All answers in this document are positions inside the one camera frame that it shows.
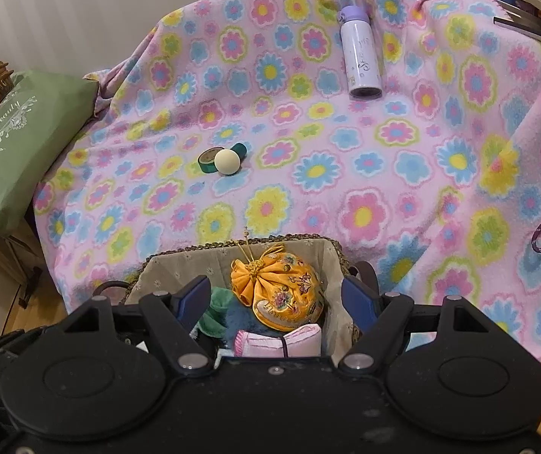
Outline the pink white cloth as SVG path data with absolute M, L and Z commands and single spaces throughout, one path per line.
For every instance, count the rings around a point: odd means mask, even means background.
M 233 344 L 236 357 L 245 358 L 312 358 L 322 351 L 322 328 L 303 325 L 280 337 L 240 330 Z

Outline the blue fluffy scrunchie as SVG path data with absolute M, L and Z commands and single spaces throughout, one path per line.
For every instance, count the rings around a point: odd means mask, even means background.
M 260 334 L 262 336 L 280 337 L 283 332 L 276 331 L 261 323 L 250 308 L 233 299 L 225 313 L 224 341 L 233 345 L 240 330 Z

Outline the lavender white water bottle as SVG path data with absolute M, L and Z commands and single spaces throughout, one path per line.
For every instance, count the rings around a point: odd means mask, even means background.
M 358 5 L 339 11 L 348 93 L 353 97 L 375 100 L 382 95 L 380 72 L 370 19 Z

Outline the green tape roll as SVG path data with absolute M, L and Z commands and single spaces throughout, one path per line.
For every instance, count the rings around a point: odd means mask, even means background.
M 223 146 L 212 146 L 210 149 L 203 151 L 197 158 L 197 164 L 201 168 L 201 171 L 205 174 L 217 172 L 215 158 L 222 150 Z

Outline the woven basket with fabric liner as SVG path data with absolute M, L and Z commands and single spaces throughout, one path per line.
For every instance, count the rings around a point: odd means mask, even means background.
M 146 294 L 173 295 L 198 276 L 225 289 L 246 318 L 270 331 L 303 325 L 322 328 L 321 350 L 339 361 L 362 336 L 342 303 L 342 281 L 351 264 L 341 245 L 319 235 L 286 235 L 189 246 L 151 255 L 129 282 L 111 282 L 95 293 L 123 287 L 125 305 Z

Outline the green embroidered pillow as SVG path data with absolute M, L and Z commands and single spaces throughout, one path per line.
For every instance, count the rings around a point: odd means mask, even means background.
M 0 234 L 23 218 L 37 184 L 94 114 L 95 80 L 19 72 L 0 103 Z

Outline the cream foam ball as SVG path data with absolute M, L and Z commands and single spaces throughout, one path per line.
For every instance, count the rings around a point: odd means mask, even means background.
M 237 152 L 230 149 L 219 150 L 214 157 L 217 171 L 223 175 L 234 175 L 240 170 L 242 161 Z

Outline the orange satin pouch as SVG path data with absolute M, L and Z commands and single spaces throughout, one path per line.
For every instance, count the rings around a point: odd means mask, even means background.
M 318 322 L 325 311 L 325 298 L 310 264 L 289 252 L 282 242 L 256 254 L 248 232 L 244 232 L 243 242 L 235 244 L 243 257 L 231 264 L 231 290 L 261 323 L 291 332 Z

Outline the pink floral fleece blanket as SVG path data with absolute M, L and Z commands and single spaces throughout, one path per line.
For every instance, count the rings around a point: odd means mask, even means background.
M 338 13 L 382 85 L 348 93 Z M 34 200 L 66 308 L 148 256 L 319 234 L 382 290 L 459 294 L 541 358 L 541 43 L 495 0 L 200 0 L 97 72 L 97 117 Z M 205 174 L 212 146 L 248 150 Z

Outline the teal keychain tag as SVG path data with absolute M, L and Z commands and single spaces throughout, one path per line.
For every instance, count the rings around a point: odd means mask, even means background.
M 244 160 L 247 157 L 248 150 L 243 143 L 236 143 L 230 148 L 230 150 L 236 153 L 240 160 Z

